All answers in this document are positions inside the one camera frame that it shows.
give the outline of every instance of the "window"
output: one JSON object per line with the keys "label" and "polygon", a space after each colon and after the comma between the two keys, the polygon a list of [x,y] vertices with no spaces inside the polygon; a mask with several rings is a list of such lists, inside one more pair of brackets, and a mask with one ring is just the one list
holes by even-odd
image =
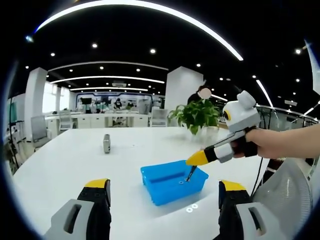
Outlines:
{"label": "window", "polygon": [[61,87],[59,110],[69,109],[70,91],[68,88]]}
{"label": "window", "polygon": [[49,113],[56,110],[57,85],[46,81],[44,85],[42,112]]}

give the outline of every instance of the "small metal part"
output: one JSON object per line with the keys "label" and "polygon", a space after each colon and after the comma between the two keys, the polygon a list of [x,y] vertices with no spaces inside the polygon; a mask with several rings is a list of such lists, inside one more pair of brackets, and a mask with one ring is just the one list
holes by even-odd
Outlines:
{"label": "small metal part", "polygon": [[194,174],[194,171],[196,170],[196,168],[197,168],[197,166],[192,166],[191,167],[191,171],[190,171],[188,177],[185,179],[186,182],[189,182],[189,180],[190,180],[192,174]]}
{"label": "small metal part", "polygon": [[105,134],[103,137],[103,151],[105,154],[110,153],[110,145],[111,145],[110,135]]}

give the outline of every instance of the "curved ceiling light strip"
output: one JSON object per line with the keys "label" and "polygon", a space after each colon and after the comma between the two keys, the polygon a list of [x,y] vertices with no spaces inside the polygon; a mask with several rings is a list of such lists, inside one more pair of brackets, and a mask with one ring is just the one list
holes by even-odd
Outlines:
{"label": "curved ceiling light strip", "polygon": [[98,90],[98,89],[114,89],[114,90],[135,90],[147,92],[148,89],[144,88],[134,88],[134,87],[115,87],[115,86],[98,86],[98,87],[80,87],[72,88],[70,91],[80,91],[80,90]]}
{"label": "curved ceiling light strip", "polygon": [[217,96],[217,95],[214,95],[214,94],[211,94],[211,97],[214,97],[214,98],[216,98],[216,99],[220,99],[220,100],[223,100],[223,101],[225,101],[225,102],[228,102],[227,99],[225,99],[225,98],[223,98],[223,97],[220,97],[220,96]]}
{"label": "curved ceiling light strip", "polygon": [[146,1],[138,1],[138,0],[98,0],[98,1],[91,1],[91,2],[86,2],[83,4],[79,4],[76,6],[72,6],[68,9],[65,9],[63,11],[60,11],[56,13],[55,15],[49,17],[47,20],[45,20],[36,30],[34,33],[39,31],[41,28],[43,28],[45,25],[53,22],[54,20],[63,17],[67,14],[82,10],[82,9],[87,9],[87,8],[92,8],[92,7],[98,7],[98,6],[108,6],[108,5],[127,5],[127,6],[136,6],[136,7],[143,7],[143,8],[148,8],[148,9],[154,9],[158,10],[163,13],[167,13],[173,16],[176,16],[177,18],[180,18],[182,20],[185,20],[189,22],[190,24],[200,28],[207,34],[209,34],[211,37],[216,39],[219,43],[221,43],[226,49],[228,49],[239,61],[243,61],[244,59],[242,56],[226,41],[224,40],[219,34],[217,34],[215,31],[204,25],[203,23],[199,22],[198,20],[180,12],[177,10],[174,10],[172,8],[162,6],[159,4],[155,4],[152,2],[146,2]]}
{"label": "curved ceiling light strip", "polygon": [[271,99],[270,99],[265,87],[262,85],[261,81],[260,80],[256,80],[256,83],[259,85],[259,87],[261,88],[262,92],[264,93],[266,99],[268,100],[270,106],[273,108],[274,105],[272,104]]}
{"label": "curved ceiling light strip", "polygon": [[138,62],[129,62],[129,61],[87,61],[87,62],[79,62],[79,63],[69,64],[69,65],[64,65],[64,66],[58,66],[58,67],[55,67],[55,68],[52,68],[52,69],[48,70],[48,72],[51,72],[51,71],[54,71],[54,70],[58,70],[58,69],[69,68],[69,67],[73,67],[73,66],[86,65],[86,64],[131,64],[131,65],[138,65],[138,66],[144,66],[144,67],[149,67],[149,68],[155,68],[155,69],[161,69],[161,70],[169,71],[169,69],[165,68],[165,67],[154,66],[154,65],[138,63]]}
{"label": "curved ceiling light strip", "polygon": [[56,81],[51,81],[51,84],[56,84],[60,82],[65,82],[65,81],[72,81],[72,80],[79,80],[79,79],[133,79],[133,80],[141,80],[141,81],[148,81],[148,82],[153,82],[153,83],[158,83],[158,84],[164,84],[164,81],[160,80],[154,80],[154,79],[148,79],[148,78],[142,78],[142,77],[134,77],[134,76],[78,76],[78,77],[72,77],[72,78],[65,78],[65,79],[60,79]]}

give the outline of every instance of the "cable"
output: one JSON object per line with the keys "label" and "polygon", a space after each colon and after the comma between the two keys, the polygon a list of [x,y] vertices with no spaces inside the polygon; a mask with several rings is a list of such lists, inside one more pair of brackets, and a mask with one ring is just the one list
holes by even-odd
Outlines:
{"label": "cable", "polygon": [[[264,128],[266,128],[266,118],[265,118],[265,115],[264,115],[264,113],[262,112],[262,110],[261,110],[261,115],[262,115],[262,118],[263,118]],[[250,197],[252,197],[252,196],[254,195],[255,188],[256,188],[256,186],[257,186],[257,182],[258,182],[258,179],[259,179],[259,176],[260,176],[260,171],[261,171],[261,166],[262,166],[263,160],[264,160],[264,158],[261,157],[258,174],[257,174],[257,176],[256,176],[255,183],[254,183],[254,186],[253,186],[253,189],[252,189],[252,192],[251,192]]]}
{"label": "cable", "polygon": [[257,176],[256,176],[255,183],[254,183],[254,186],[253,186],[253,189],[252,189],[252,192],[251,192],[250,197],[252,197],[252,196],[254,195],[255,188],[256,188],[256,185],[257,185],[257,182],[258,182],[258,179],[259,179],[259,175],[260,175],[260,170],[261,170],[261,166],[262,166],[262,161],[263,161],[263,159],[264,159],[264,158],[261,157],[258,174],[257,174]]}

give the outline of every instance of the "glass railing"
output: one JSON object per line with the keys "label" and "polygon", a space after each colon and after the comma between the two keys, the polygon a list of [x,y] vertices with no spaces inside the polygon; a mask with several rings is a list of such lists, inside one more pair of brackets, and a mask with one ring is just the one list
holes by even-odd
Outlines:
{"label": "glass railing", "polygon": [[275,131],[299,129],[318,123],[316,118],[278,107],[257,105],[261,122],[259,127]]}

